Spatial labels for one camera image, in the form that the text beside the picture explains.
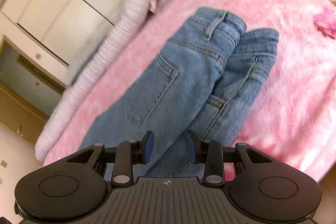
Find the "blue denim jeans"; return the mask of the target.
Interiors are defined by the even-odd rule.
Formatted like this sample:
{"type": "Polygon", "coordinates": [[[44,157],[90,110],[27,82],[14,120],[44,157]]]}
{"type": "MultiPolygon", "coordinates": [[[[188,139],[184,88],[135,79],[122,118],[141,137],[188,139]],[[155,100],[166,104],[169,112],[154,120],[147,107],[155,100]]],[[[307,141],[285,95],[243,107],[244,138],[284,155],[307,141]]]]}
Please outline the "blue denim jeans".
{"type": "Polygon", "coordinates": [[[134,167],[135,177],[202,177],[204,167],[189,159],[185,132],[230,145],[276,61],[278,40],[274,29],[248,31],[235,14],[199,8],[95,119],[81,147],[116,147],[152,131],[150,161],[134,167]]]}

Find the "wooden room door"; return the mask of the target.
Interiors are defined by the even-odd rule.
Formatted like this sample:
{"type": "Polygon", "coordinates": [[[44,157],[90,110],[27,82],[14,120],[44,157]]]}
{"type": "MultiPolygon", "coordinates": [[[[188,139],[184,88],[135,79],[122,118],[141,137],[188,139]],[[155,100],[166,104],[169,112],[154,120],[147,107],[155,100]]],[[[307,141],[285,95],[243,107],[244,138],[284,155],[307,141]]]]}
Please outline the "wooden room door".
{"type": "Polygon", "coordinates": [[[1,123],[35,145],[49,116],[1,81],[1,123]]]}

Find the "lilac striped rolled quilt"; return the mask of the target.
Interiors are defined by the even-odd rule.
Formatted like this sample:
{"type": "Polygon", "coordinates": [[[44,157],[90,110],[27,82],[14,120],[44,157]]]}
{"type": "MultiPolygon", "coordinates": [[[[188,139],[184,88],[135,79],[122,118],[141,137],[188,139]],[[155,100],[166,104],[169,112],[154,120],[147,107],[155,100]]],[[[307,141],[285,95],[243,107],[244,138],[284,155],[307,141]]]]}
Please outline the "lilac striped rolled quilt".
{"type": "Polygon", "coordinates": [[[146,20],[149,7],[150,0],[124,1],[119,21],[78,71],[45,124],[35,145],[35,156],[38,161],[45,160],[49,150],[58,141],[76,110],[103,75],[107,66],[138,32],[146,20]]]}

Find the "pink floral fleece blanket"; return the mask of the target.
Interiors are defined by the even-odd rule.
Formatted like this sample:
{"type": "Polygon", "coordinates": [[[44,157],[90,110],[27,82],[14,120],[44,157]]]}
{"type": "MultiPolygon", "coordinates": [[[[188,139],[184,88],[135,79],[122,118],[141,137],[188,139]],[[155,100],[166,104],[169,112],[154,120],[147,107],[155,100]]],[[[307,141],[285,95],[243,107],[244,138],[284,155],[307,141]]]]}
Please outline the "pink floral fleece blanket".
{"type": "Polygon", "coordinates": [[[335,163],[330,0],[168,0],[105,73],[87,65],[35,146],[50,164],[154,132],[135,176],[202,176],[184,133],[243,141],[321,180],[335,163]]]}

